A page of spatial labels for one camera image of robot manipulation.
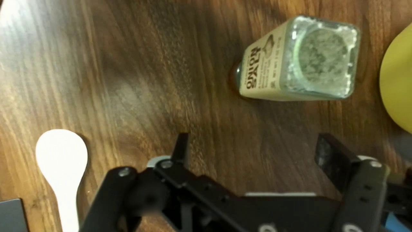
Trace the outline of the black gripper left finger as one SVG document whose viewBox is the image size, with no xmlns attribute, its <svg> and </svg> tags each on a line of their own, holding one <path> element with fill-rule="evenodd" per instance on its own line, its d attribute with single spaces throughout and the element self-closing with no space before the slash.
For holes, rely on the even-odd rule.
<svg viewBox="0 0 412 232">
<path fill-rule="evenodd" d="M 177 138 L 175 147 L 170 158 L 161 159 L 156 163 L 156 171 L 170 171 L 174 168 L 182 169 L 187 162 L 187 149 L 189 142 L 188 133 L 180 133 Z"/>
</svg>

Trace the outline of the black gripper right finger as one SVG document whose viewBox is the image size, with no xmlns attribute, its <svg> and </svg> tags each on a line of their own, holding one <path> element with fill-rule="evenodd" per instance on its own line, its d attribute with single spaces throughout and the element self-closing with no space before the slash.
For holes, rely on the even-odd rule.
<svg viewBox="0 0 412 232">
<path fill-rule="evenodd" d="M 389 175 L 383 163 L 356 155 L 329 133 L 318 136 L 314 162 L 341 194 L 347 194 L 356 182 L 371 190 L 375 184 L 385 184 Z"/>
</svg>

